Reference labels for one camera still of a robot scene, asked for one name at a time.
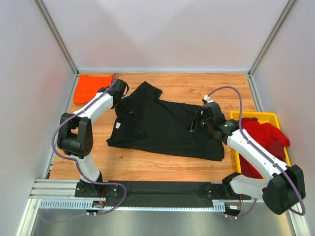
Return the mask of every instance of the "yellow plastic tray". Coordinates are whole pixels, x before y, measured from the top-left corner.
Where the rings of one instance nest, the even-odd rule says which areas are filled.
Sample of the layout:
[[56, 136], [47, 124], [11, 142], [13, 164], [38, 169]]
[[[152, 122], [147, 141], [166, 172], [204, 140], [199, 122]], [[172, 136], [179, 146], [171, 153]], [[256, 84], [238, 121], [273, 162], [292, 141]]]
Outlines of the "yellow plastic tray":
[[[238, 111], [232, 111], [230, 113], [231, 119], [238, 120], [240, 117], [240, 112]], [[277, 127], [280, 129], [279, 121], [277, 118], [277, 115], [274, 113], [269, 113], [269, 112], [242, 112], [242, 118], [253, 118], [256, 117], [258, 119], [258, 122], [263, 124], [263, 123], [271, 123], [274, 127]], [[240, 154], [231, 149], [231, 154], [234, 153], [235, 157], [235, 162], [236, 162], [236, 171], [238, 173], [242, 173], [241, 170], [241, 163], [240, 163]], [[284, 153], [285, 153], [285, 162], [291, 166], [289, 156], [286, 151], [286, 147], [284, 147]]]

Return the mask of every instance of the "black t-shirt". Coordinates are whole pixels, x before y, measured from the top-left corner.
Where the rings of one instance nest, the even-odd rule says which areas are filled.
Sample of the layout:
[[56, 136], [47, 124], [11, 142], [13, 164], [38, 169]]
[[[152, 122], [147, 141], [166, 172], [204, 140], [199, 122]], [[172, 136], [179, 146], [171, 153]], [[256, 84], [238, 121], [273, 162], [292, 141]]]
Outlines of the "black t-shirt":
[[133, 116], [120, 117], [114, 124], [109, 146], [132, 148], [175, 156], [222, 161], [221, 141], [200, 130], [190, 133], [190, 123], [200, 106], [160, 100], [162, 91], [147, 82], [130, 96]]

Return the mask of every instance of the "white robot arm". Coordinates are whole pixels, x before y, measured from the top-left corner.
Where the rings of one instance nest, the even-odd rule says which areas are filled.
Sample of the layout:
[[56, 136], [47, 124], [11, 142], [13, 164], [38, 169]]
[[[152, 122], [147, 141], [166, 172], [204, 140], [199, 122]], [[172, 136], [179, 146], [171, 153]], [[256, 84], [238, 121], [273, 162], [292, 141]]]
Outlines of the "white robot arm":
[[[107, 93], [104, 93], [106, 88], [101, 88], [88, 104], [74, 112], [74, 114], [80, 114], [66, 123], [59, 131], [57, 145], [65, 154], [77, 161], [81, 170], [80, 180], [83, 182], [87, 182], [83, 176], [92, 181], [102, 182], [101, 173], [96, 168], [91, 153], [93, 147], [92, 126], [109, 109], [115, 108], [132, 113], [128, 97], [124, 94], [126, 88], [128, 89], [128, 85], [122, 80], [117, 80]], [[61, 123], [72, 115], [64, 113]]]
[[[298, 203], [297, 194], [305, 198], [303, 171], [297, 165], [288, 166], [258, 144], [246, 130], [241, 130], [238, 122], [226, 120], [215, 101], [205, 96], [203, 102], [202, 110], [194, 116], [190, 131], [198, 128], [207, 130], [216, 139], [238, 151], [263, 177], [255, 179], [240, 173], [227, 176], [222, 182], [228, 185], [232, 194], [263, 200], [276, 214], [282, 214]], [[295, 190], [288, 178], [295, 185]]]

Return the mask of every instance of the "wooden table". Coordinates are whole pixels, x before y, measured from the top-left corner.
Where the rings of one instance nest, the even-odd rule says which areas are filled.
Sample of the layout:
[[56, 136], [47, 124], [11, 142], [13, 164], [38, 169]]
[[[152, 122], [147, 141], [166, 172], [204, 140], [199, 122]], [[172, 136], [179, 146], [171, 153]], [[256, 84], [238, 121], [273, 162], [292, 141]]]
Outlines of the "wooden table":
[[[109, 75], [90, 73], [91, 76]], [[202, 105], [204, 95], [220, 86], [234, 86], [242, 94], [244, 111], [255, 111], [252, 94], [245, 74], [210, 73], [121, 73], [131, 94], [143, 81], [161, 89], [162, 100]], [[235, 91], [223, 89], [211, 97], [219, 103], [228, 119], [229, 113], [239, 110]], [[69, 112], [82, 108], [71, 105]], [[104, 113], [93, 126], [94, 147], [92, 154], [103, 179], [108, 180], [161, 180], [161, 181], [221, 181], [236, 170], [229, 147], [224, 147], [222, 162], [197, 158], [149, 153], [140, 150], [109, 147], [106, 139], [112, 133], [115, 122], [113, 110]], [[72, 161], [56, 157], [50, 179], [79, 179]]]

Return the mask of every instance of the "white panel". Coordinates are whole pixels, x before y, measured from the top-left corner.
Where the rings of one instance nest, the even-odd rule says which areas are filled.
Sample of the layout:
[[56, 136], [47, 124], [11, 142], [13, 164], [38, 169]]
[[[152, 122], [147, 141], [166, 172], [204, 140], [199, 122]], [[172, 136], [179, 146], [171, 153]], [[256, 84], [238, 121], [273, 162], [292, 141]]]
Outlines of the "white panel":
[[254, 74], [263, 110], [277, 113], [293, 164], [305, 176], [306, 212], [315, 235], [315, 1], [300, 0]]
[[287, 0], [45, 0], [80, 70], [247, 71]]
[[0, 1], [1, 235], [16, 234], [74, 81], [32, 0]]

